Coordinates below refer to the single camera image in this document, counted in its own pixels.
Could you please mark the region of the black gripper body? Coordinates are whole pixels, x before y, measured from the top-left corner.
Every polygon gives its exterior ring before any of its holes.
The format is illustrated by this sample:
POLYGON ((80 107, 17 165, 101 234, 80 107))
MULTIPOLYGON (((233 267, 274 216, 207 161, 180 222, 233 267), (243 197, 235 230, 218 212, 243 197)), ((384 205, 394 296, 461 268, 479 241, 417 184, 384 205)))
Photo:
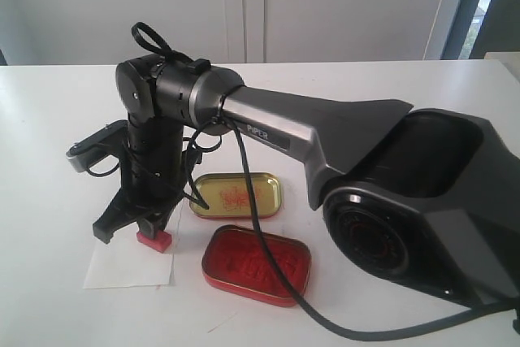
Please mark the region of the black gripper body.
POLYGON ((123 150, 123 221, 169 215, 184 197, 186 170, 202 161, 202 152, 183 149, 184 125, 167 117, 145 120, 128 116, 128 135, 123 150))

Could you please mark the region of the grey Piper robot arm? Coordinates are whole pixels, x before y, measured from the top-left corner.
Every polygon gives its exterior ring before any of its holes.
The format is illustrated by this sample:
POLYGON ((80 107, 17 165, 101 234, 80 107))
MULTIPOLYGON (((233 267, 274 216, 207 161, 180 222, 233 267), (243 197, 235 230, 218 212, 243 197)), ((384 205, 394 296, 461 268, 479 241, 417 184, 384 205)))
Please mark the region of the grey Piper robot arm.
POLYGON ((128 113, 113 150, 121 188, 97 239, 178 202, 184 127, 236 128, 304 165, 310 207, 364 271, 469 307, 518 298, 519 160, 490 121, 254 89, 182 55, 124 61, 115 79, 128 113))

